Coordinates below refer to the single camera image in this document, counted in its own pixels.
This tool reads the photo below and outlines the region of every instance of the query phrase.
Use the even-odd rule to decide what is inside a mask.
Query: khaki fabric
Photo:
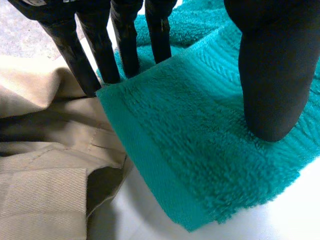
[[[86,239],[131,167],[63,59],[0,56],[0,240]]]

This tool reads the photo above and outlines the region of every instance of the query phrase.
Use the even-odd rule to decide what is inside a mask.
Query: white surface
[[[188,233],[161,209],[134,168],[111,203],[101,206],[94,221],[109,224],[111,240],[320,240],[320,158],[275,201],[235,214],[225,224],[208,224]]]

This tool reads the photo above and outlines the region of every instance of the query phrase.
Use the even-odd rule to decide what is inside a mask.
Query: teal towel
[[[153,60],[142,17],[138,53],[145,70]],[[241,33],[223,1],[185,0],[170,22],[175,56],[97,96],[162,209],[193,231],[273,200],[319,155],[320,68],[294,129],[277,143],[264,142],[245,124]]]

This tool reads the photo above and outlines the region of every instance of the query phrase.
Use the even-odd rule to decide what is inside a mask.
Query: gray carpet
[[[78,19],[77,33],[84,38]],[[0,0],[0,55],[55,60],[59,52],[36,21],[24,17],[7,0]]]

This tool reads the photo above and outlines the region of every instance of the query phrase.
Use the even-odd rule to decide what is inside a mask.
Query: khaki pants
[[[0,56],[0,240],[86,239],[131,162],[63,60]]]

